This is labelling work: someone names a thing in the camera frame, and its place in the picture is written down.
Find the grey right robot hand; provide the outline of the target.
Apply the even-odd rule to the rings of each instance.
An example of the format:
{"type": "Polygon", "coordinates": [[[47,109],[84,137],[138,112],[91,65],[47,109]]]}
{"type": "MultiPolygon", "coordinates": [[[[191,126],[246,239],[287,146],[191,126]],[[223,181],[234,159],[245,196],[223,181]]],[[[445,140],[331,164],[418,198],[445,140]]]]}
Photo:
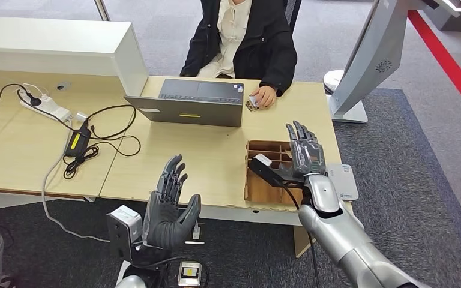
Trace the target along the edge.
{"type": "Polygon", "coordinates": [[[279,173],[284,180],[302,180],[308,174],[325,175],[324,150],[314,132],[298,121],[285,124],[289,135],[292,164],[279,165],[279,173]]]}

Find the person's left hand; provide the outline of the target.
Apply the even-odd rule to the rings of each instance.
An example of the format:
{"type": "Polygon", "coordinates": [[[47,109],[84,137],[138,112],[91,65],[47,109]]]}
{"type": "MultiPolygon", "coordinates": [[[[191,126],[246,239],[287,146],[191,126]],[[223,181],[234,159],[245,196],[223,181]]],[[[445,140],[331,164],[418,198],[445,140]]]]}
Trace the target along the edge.
{"type": "Polygon", "coordinates": [[[267,108],[274,104],[277,98],[277,89],[270,86],[257,87],[251,94],[252,103],[258,108],[267,108]]]}

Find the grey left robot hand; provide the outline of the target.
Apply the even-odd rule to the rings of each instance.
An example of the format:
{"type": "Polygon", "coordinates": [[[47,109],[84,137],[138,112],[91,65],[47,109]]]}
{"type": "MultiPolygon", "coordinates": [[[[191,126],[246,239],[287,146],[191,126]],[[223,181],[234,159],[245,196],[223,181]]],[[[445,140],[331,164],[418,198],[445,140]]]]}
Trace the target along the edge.
{"type": "Polygon", "coordinates": [[[182,214],[179,198],[188,174],[182,155],[174,155],[165,165],[157,186],[150,194],[143,222],[143,244],[173,250],[191,234],[201,212],[201,196],[194,194],[182,214]]]}

